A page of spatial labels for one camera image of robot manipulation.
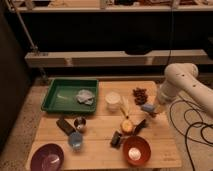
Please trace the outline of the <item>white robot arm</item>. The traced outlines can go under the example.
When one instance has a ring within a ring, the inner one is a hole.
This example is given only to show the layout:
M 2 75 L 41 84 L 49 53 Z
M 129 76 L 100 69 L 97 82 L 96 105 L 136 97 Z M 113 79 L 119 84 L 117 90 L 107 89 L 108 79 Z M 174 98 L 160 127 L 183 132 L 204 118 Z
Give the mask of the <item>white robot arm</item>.
M 164 70 L 165 80 L 157 90 L 160 104 L 175 100 L 185 91 L 200 107 L 213 117 L 213 90 L 197 80 L 198 68 L 193 63 L 172 63 Z

